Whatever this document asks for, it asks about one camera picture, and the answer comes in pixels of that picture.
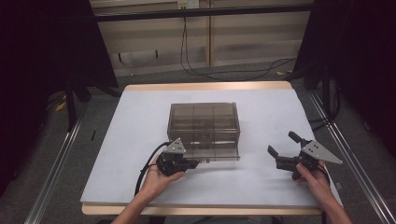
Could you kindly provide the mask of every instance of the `brown translucent container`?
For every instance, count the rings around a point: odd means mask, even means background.
[[[235,103],[172,104],[168,123],[170,140],[180,138],[184,158],[238,161],[239,121]]]

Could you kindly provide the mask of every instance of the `wall outlet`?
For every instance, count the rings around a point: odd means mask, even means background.
[[[199,0],[189,0],[188,8],[199,8]]]
[[[178,9],[187,9],[187,8],[189,8],[189,2],[187,0],[177,1],[177,8]]]

